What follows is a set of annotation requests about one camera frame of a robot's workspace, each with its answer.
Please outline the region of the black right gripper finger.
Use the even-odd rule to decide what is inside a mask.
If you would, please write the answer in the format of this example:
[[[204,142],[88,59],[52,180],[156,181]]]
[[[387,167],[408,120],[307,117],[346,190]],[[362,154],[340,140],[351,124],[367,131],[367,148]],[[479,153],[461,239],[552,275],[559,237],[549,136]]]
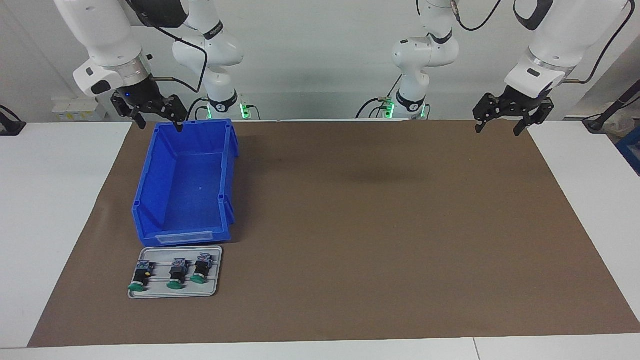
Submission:
[[[140,114],[140,108],[137,105],[130,105],[127,103],[118,93],[113,93],[110,96],[110,102],[120,117],[126,117],[133,120],[140,130],[146,128],[147,122]]]
[[[151,100],[150,111],[152,114],[160,116],[164,120],[172,123],[178,133],[183,131],[184,123],[187,121],[189,115],[183,101],[177,95]]]

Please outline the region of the black stand pole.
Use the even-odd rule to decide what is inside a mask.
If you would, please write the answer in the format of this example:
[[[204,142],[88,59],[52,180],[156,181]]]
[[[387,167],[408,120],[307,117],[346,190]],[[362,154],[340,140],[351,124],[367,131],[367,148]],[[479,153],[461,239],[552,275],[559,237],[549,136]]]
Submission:
[[[613,102],[603,112],[588,116],[582,120],[582,124],[590,133],[602,133],[606,121],[614,116],[620,110],[630,107],[635,102],[640,101],[640,79],[636,80],[627,91]]]

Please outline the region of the brown table mat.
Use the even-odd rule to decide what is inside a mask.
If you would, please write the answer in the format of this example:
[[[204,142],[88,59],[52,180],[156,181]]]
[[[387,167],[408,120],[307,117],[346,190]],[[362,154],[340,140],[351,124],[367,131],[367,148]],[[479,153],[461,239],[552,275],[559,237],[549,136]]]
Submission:
[[[128,131],[29,347],[640,333],[534,140],[509,121],[236,123],[217,292],[133,300]]]

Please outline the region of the green push button yellow mark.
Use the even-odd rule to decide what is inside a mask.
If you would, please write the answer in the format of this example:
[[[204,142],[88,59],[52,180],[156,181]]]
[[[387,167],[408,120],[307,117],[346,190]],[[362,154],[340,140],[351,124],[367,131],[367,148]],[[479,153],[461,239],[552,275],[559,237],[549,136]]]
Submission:
[[[133,279],[127,289],[131,292],[143,292],[153,275],[154,264],[150,260],[138,260]]]

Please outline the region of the blue crate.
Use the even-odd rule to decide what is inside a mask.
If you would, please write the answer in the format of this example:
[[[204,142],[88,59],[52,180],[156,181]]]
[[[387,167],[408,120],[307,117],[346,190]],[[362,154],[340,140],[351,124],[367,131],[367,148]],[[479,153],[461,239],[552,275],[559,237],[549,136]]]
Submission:
[[[615,148],[640,177],[640,126],[622,137],[615,144]]]

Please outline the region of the black clamp mount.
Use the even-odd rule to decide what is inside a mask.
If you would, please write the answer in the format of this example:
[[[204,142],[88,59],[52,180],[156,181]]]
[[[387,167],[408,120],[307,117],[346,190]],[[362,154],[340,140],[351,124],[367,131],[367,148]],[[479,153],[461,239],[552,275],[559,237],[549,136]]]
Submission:
[[[11,109],[0,104],[0,137],[18,136],[26,125]]]

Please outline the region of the grey metal tray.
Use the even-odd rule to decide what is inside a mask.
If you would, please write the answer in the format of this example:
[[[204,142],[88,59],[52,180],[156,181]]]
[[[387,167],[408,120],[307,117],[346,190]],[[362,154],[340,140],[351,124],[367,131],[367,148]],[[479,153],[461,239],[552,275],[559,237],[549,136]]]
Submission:
[[[214,256],[214,264],[209,271],[205,284],[196,284],[190,280],[194,274],[195,262],[200,253]],[[129,299],[171,299],[185,297],[210,297],[217,292],[218,278],[222,265],[223,249],[221,246],[183,246],[183,247],[147,247],[142,249],[139,259],[154,264],[152,275],[144,291],[127,290]],[[189,272],[186,275],[183,289],[173,290],[167,287],[170,279],[170,267],[176,258],[188,261]]]

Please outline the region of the crumpled clear plastic bag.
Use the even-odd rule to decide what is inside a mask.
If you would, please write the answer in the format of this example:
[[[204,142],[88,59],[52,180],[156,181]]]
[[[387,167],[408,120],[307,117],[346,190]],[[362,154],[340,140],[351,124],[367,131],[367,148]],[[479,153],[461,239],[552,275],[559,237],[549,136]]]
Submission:
[[[615,112],[603,125],[602,130],[611,137],[622,139],[637,127],[633,113],[628,109]]]

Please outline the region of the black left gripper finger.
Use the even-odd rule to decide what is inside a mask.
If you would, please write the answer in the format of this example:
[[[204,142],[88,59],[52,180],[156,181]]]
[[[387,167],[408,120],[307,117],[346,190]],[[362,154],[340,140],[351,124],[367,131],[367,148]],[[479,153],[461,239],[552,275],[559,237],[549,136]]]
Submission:
[[[473,108],[473,116],[476,121],[475,132],[481,133],[487,123],[498,119],[505,110],[505,101],[500,96],[485,93]]]
[[[554,109],[553,100],[550,97],[544,98],[538,105],[525,106],[521,110],[521,119],[515,125],[513,133],[519,136],[532,125],[542,125]]]

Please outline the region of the green push button switch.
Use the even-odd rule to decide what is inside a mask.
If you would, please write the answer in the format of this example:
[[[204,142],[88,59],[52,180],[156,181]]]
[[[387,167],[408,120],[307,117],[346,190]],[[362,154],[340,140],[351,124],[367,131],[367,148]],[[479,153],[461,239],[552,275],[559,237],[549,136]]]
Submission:
[[[185,258],[174,259],[169,270],[170,278],[166,286],[171,290],[183,289],[188,272],[189,264]]]
[[[210,253],[199,253],[195,262],[194,273],[190,276],[190,280],[196,284],[206,284],[210,270],[214,265],[214,256]]]

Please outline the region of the blue plastic storage bin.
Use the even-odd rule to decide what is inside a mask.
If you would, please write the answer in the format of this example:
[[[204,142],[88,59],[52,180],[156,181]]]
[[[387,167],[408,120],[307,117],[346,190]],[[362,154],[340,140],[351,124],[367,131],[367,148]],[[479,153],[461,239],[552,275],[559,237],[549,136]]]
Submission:
[[[224,243],[234,224],[239,142],[231,120],[158,123],[132,204],[146,248]]]

